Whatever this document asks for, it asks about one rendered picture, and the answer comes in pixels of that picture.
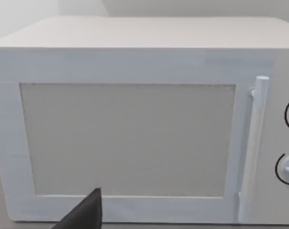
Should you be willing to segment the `pale microwave door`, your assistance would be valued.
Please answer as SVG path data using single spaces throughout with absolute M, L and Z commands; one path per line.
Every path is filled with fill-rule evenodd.
M 9 218 L 58 221 L 99 187 L 111 223 L 236 223 L 271 49 L 0 48 Z

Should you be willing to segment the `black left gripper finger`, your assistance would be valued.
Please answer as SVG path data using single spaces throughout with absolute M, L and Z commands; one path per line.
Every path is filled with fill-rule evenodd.
M 102 229 L 102 191 L 95 188 L 52 229 Z

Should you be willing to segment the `pale microwave oven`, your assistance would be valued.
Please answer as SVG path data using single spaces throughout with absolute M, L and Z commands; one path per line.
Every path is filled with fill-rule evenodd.
M 111 18 L 59 16 L 0 39 L 0 48 L 271 49 L 255 190 L 247 224 L 289 224 L 289 186 L 275 175 L 289 155 L 289 23 L 277 18 Z

